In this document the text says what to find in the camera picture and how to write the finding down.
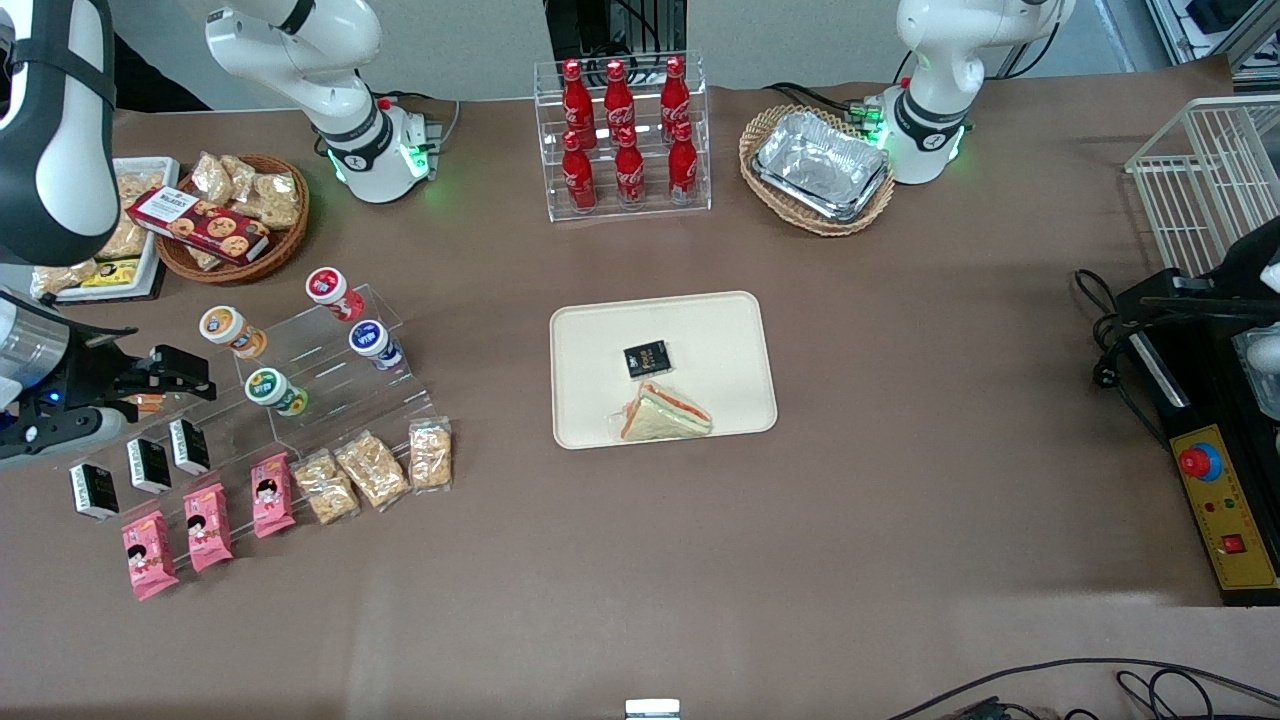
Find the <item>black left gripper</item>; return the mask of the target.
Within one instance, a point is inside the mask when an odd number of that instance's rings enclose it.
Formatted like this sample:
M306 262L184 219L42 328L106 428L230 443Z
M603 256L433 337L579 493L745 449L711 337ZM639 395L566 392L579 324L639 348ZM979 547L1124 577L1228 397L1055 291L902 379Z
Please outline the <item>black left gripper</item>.
M1249 323L1277 323L1279 217L1239 238L1204 275L1210 297L1143 297L1164 313Z

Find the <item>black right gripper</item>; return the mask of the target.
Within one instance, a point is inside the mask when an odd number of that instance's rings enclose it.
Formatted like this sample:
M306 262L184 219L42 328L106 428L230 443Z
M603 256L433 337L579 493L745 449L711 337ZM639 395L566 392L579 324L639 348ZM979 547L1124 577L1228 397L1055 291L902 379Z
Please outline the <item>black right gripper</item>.
M55 405L109 406L138 395L218 398L205 357L157 345L150 354L150 374L138 363L140 357L124 354L110 336L69 329L67 350L55 369Z

